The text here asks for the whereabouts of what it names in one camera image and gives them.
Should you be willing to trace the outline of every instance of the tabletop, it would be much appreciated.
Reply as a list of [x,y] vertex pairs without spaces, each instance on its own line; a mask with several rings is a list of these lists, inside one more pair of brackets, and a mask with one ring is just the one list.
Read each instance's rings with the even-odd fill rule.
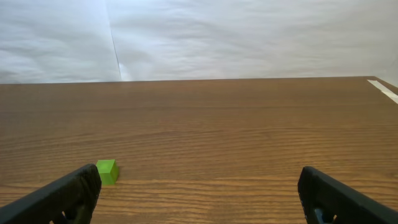
[[305,223],[303,166],[398,210],[398,104],[368,79],[0,85],[0,206],[116,159],[92,223]]

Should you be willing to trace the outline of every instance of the brown wooden surface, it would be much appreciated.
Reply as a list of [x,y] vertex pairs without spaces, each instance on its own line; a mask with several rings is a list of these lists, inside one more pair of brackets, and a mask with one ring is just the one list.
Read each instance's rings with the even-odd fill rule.
[[305,223],[303,166],[398,210],[398,105],[368,78],[0,85],[0,206],[116,159],[92,223]]

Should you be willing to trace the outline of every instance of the small green object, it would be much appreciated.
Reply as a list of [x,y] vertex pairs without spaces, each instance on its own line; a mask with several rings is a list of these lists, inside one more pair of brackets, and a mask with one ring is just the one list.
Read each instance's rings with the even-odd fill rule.
[[99,160],[96,166],[103,185],[116,183],[119,176],[119,167],[114,159]]

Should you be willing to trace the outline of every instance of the white paper sheet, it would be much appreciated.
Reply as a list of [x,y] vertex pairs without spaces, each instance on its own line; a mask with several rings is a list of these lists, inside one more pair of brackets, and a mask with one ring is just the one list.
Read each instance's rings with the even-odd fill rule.
[[396,0],[108,0],[123,80],[375,75],[398,85]]
[[2,0],[0,32],[0,83],[121,80],[104,0]]

